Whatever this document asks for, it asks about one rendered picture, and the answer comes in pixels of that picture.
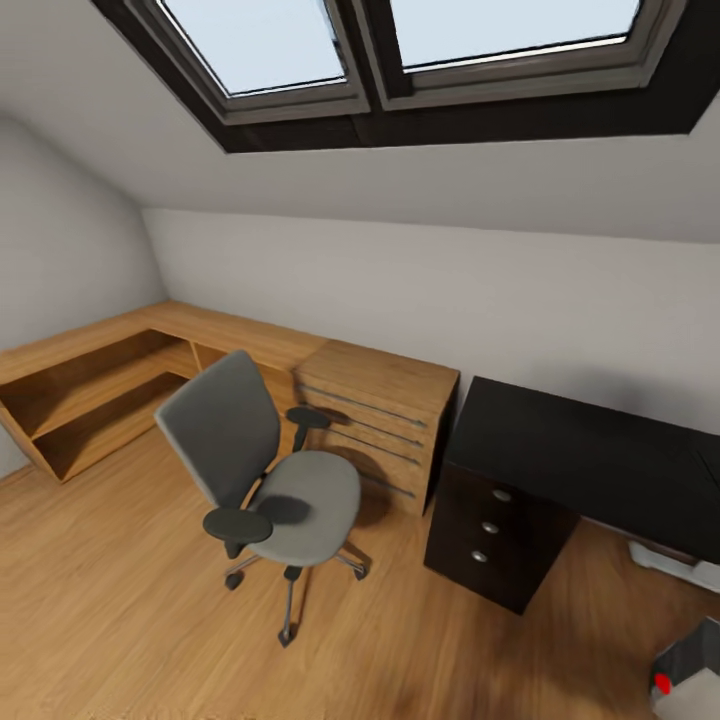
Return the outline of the swivel chair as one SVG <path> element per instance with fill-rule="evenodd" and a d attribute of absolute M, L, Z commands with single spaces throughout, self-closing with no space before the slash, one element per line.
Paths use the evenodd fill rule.
<path fill-rule="evenodd" d="M 203 521 L 205 531 L 224 541 L 229 559 L 245 547 L 253 552 L 224 572 L 225 585 L 234 591 L 235 573 L 260 558 L 287 565 L 283 647 L 293 640 L 292 592 L 303 567 L 336 559 L 354 569 L 357 581 L 367 576 L 364 565 L 339 553 L 359 512 L 359 471 L 335 453 L 301 451 L 309 427 L 331 426 L 328 415 L 295 406 L 286 417 L 299 424 L 293 452 L 267 473 L 279 454 L 281 420 L 254 360 L 241 349 L 196 374 L 154 414 L 215 508 Z"/>

